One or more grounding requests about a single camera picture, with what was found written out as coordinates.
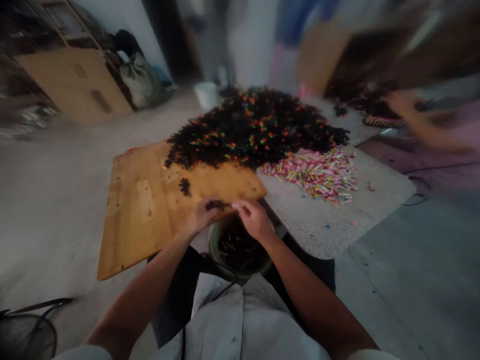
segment gray table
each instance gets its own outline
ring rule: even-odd
[[[260,171],[258,177],[267,189],[265,200],[298,245],[316,258],[332,259],[408,200],[415,186],[406,176],[352,146],[379,133],[378,128],[362,124],[361,114],[349,111],[336,119],[332,105],[325,100],[309,103],[322,109],[331,125],[351,131],[351,145],[344,150],[349,154],[356,151],[353,162],[358,166],[358,191],[352,193],[352,202],[334,206],[323,199],[302,198],[307,192],[297,185]],[[369,190],[369,182],[374,183],[375,192]]]

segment white shirt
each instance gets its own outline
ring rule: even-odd
[[[325,349],[297,324],[274,288],[259,274],[244,285],[213,289],[185,327],[185,359],[330,359]],[[180,359],[182,331],[150,359]],[[57,360],[111,360],[100,346],[82,345]],[[357,351],[348,360],[398,360],[377,350]]]

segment hand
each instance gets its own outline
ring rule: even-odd
[[[385,101],[390,109],[398,115],[402,116],[405,113],[416,112],[417,97],[414,90],[392,91],[385,97]]]
[[[213,218],[219,213],[219,209],[216,207],[210,210],[205,208],[212,200],[220,199],[215,196],[207,197],[193,207],[190,217],[185,224],[185,229],[192,238],[210,225]]]
[[[265,209],[255,200],[238,200],[232,208],[238,210],[248,233],[265,248],[265,244],[277,238]]]

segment plastic bag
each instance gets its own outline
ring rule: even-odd
[[[169,97],[162,82],[145,58],[138,52],[130,62],[120,66],[120,76],[131,92],[131,99],[138,109],[154,108]]]

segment wire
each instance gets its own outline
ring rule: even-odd
[[[408,175],[411,173],[416,173],[418,171],[426,171],[426,170],[438,170],[438,169],[449,169],[449,168],[459,168],[463,166],[470,166],[470,165],[480,165],[480,162],[469,162],[466,164],[458,164],[458,165],[447,165],[447,166],[435,166],[435,167],[424,167],[424,168],[419,168],[415,170],[410,170],[407,172],[404,172],[403,175]]]
[[[222,291],[220,291],[220,293],[215,296],[213,298],[213,302],[215,300],[217,300],[220,296],[222,296],[222,294],[224,292],[226,292],[228,289],[230,289],[233,285],[235,285],[237,283],[237,281],[239,280],[239,276],[237,275],[237,273],[235,271],[233,271],[232,269],[230,269],[229,267],[225,266],[224,264],[220,263],[220,262],[216,262],[215,260],[212,260],[211,257],[209,256],[206,256],[206,255],[202,255],[205,259],[209,259],[212,263],[214,264],[217,264],[217,265],[220,265],[222,268],[224,269],[227,269],[230,273],[232,273],[234,276],[235,276],[235,279],[233,280],[233,282],[230,283],[230,285],[228,285],[226,288],[224,288]],[[185,334],[185,328],[187,327],[187,325],[185,325],[183,327],[183,329],[181,330],[181,337],[182,337],[182,340],[181,340],[181,360],[185,360],[185,347],[187,345],[187,336]]]
[[[420,172],[420,171],[459,168],[459,167],[471,166],[471,165],[479,165],[479,164],[480,164],[480,162],[469,162],[469,163],[466,163],[466,164],[446,165],[446,166],[435,166],[435,167],[424,167],[424,168],[419,168],[419,169],[415,169],[415,170],[410,170],[410,171],[404,172],[403,175],[408,175],[408,174],[416,173],[416,172]],[[418,181],[424,183],[424,184],[426,185],[426,187],[428,188],[428,194],[416,193],[416,194],[413,195],[413,196],[423,197],[423,199],[420,200],[420,201],[418,201],[418,202],[416,202],[416,203],[413,203],[413,204],[403,204],[402,206],[415,206],[415,205],[419,205],[419,204],[424,203],[424,202],[426,202],[427,200],[429,200],[430,197],[431,197],[431,195],[432,195],[432,186],[431,186],[426,180],[424,180],[424,179],[421,178],[421,177],[418,177],[418,176],[409,176],[408,178],[409,178],[410,180],[418,180]]]
[[[428,199],[430,199],[430,196],[432,195],[432,187],[430,186],[430,184],[428,182],[426,182],[424,179],[422,179],[421,177],[418,177],[418,176],[409,176],[408,177],[410,180],[418,180],[422,183],[425,184],[425,186],[427,187],[428,189],[428,193],[427,194],[420,194],[420,193],[416,193],[415,195],[413,195],[411,198],[413,198],[414,196],[419,196],[419,197],[422,197],[423,199],[418,201],[418,202],[415,202],[413,204],[403,204],[402,206],[415,206],[415,205],[418,205],[418,204],[421,204],[421,203],[424,203],[426,202]]]

